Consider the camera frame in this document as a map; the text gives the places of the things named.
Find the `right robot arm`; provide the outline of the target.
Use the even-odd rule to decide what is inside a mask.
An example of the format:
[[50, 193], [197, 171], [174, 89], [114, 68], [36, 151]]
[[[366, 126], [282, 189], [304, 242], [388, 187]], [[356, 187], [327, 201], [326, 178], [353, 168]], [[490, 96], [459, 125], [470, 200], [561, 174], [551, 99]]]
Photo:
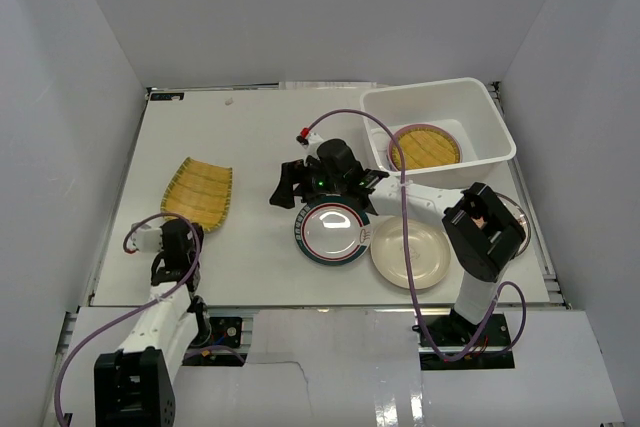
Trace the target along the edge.
[[298, 142], [305, 157], [281, 164], [269, 203], [285, 209], [294, 208], [297, 200], [312, 206], [342, 203], [358, 213], [441, 225], [464, 269], [452, 335], [466, 346], [484, 338], [485, 317], [497, 302], [503, 270], [526, 240], [524, 228], [497, 193], [481, 182], [462, 190], [441, 189], [365, 168], [341, 139], [313, 134]]

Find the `white plate green red rim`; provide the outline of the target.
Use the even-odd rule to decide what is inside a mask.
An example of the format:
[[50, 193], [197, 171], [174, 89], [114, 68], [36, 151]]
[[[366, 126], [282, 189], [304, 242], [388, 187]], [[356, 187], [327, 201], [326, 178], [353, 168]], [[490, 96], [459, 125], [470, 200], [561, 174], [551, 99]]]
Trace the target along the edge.
[[305, 204], [294, 222], [301, 253], [323, 266], [344, 266], [368, 250], [373, 228], [367, 213], [352, 199], [329, 195]]

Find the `fan-shaped bamboo pattern plate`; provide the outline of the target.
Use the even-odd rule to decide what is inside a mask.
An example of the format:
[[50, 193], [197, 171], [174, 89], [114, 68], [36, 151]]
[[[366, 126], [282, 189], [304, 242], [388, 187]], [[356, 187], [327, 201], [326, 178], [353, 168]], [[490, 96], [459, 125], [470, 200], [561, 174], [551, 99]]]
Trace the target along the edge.
[[199, 224], [205, 233], [222, 226], [229, 212], [233, 169], [187, 157], [163, 194], [160, 210]]

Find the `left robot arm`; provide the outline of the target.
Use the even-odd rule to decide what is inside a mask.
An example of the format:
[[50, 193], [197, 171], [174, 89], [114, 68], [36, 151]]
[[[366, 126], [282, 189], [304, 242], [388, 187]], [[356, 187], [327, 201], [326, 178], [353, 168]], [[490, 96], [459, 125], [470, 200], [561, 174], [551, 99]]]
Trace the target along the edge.
[[177, 217], [155, 229], [153, 241], [151, 306], [116, 351], [94, 364], [97, 426], [172, 426], [177, 371], [189, 349], [211, 339], [207, 304], [196, 293], [203, 228]]

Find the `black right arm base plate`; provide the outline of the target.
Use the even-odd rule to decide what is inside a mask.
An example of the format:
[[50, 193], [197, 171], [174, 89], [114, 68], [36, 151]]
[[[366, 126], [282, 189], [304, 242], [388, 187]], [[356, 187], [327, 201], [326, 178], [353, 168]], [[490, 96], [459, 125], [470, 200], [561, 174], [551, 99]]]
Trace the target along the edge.
[[[475, 335], [478, 326], [466, 321], [455, 313], [446, 315], [426, 315], [425, 324], [439, 349], [461, 350]], [[511, 336], [503, 314], [493, 314], [485, 329], [475, 342], [475, 347], [506, 347]]]

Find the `white plate orange sun pattern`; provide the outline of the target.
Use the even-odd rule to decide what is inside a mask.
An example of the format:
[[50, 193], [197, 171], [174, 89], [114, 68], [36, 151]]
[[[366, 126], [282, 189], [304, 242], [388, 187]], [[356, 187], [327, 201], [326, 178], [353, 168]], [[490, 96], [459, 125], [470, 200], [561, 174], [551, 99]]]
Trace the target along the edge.
[[528, 215], [526, 214], [524, 209], [512, 198], [499, 192], [497, 192], [496, 195], [500, 198], [501, 202], [511, 212], [512, 216], [518, 221], [519, 225], [524, 230], [525, 239], [520, 244], [515, 254], [515, 257], [519, 257], [526, 251], [526, 249], [528, 248], [531, 242], [532, 228], [530, 225]]

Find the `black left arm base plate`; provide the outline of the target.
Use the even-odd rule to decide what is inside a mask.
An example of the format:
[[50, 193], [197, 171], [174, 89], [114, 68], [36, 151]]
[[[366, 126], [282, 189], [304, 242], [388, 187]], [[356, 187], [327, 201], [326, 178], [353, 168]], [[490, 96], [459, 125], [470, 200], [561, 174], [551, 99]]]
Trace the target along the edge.
[[210, 316], [210, 335], [205, 347], [224, 345], [232, 349], [239, 348], [242, 343], [243, 319], [241, 317]]

